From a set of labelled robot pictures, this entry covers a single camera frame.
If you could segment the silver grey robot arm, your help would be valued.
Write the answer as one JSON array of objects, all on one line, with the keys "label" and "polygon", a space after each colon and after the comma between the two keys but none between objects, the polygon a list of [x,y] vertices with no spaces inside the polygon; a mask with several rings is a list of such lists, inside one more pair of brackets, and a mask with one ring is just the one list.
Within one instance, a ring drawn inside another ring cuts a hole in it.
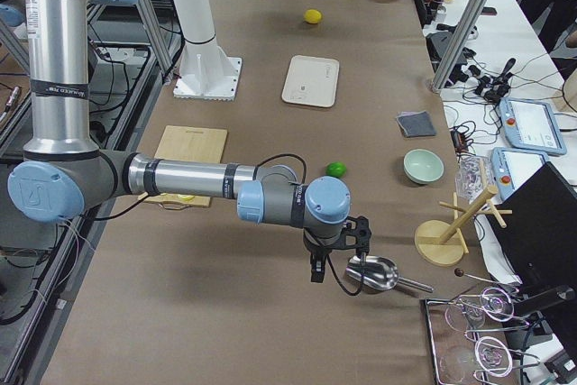
[{"label": "silver grey robot arm", "polygon": [[340,179],[306,183],[283,165],[164,160],[100,148],[89,134],[89,2],[139,0],[25,0],[33,135],[7,184],[22,213],[57,222],[124,195],[223,197],[236,202],[242,220],[302,229],[314,282],[323,281],[334,250],[354,250],[357,262],[366,262],[369,224],[350,216],[350,193]]}]

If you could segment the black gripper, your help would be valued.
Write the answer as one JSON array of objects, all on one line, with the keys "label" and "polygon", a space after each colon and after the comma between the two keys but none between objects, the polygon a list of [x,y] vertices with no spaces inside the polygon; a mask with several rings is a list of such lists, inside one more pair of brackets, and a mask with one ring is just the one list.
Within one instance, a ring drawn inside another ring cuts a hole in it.
[{"label": "black gripper", "polygon": [[366,262],[370,252],[371,229],[365,216],[349,216],[341,225],[340,232],[332,238],[321,238],[305,229],[304,245],[310,252],[311,282],[323,282],[325,278],[326,255],[332,251],[355,250],[360,264]]}]

